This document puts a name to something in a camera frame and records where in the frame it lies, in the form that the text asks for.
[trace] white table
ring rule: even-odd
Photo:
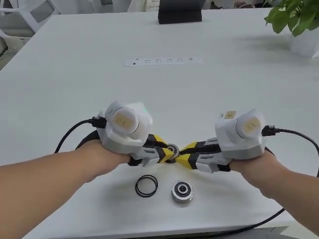
[[[158,25],[155,12],[53,17],[0,72],[1,164],[52,153],[71,126],[114,100],[144,102],[153,131],[180,147],[214,137],[220,112],[253,107],[269,124],[319,141],[319,60],[290,53],[290,35],[265,28],[267,12],[208,10],[203,23],[174,25]],[[127,58],[189,55],[201,56],[203,64],[123,67]],[[77,129],[62,151],[92,130]],[[310,143],[284,134],[267,140],[287,167],[315,175],[318,157]],[[144,174],[159,180],[147,199],[134,191]],[[180,179],[194,186],[187,207],[170,195]],[[235,172],[123,165],[84,185],[25,238],[212,232],[257,223],[280,208]],[[266,226],[292,221],[284,213]]]

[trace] power strip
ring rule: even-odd
[[[124,66],[169,66],[169,65],[194,65],[203,64],[199,56],[190,57],[156,57],[156,58],[134,58],[125,61]]]

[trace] black o-ring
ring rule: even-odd
[[[142,181],[143,179],[151,179],[151,180],[154,182],[154,184],[155,184],[155,189],[154,189],[152,192],[150,192],[150,193],[143,193],[143,192],[140,191],[140,189],[139,189],[139,182]],[[142,197],[142,198],[149,198],[149,197],[153,196],[153,195],[156,193],[158,187],[159,187],[159,182],[158,182],[158,180],[156,179],[156,177],[147,174],[147,175],[144,175],[144,176],[140,177],[140,178],[137,180],[137,182],[136,182],[136,184],[135,184],[135,191],[136,191],[137,195],[139,195],[140,197]]]

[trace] metal bearing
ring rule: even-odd
[[[170,151],[172,151],[174,153],[174,155],[169,160],[166,160],[166,163],[176,163],[175,158],[179,156],[179,148],[175,144],[172,144],[172,143],[169,143],[167,145],[167,148]]]
[[[173,184],[171,195],[177,203],[187,203],[193,198],[193,187],[184,181],[177,181]]]

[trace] wrist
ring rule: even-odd
[[[292,171],[285,167],[275,168],[269,178],[261,183],[259,187],[260,191],[264,196],[275,200],[285,187],[285,182],[287,182],[292,173]]]

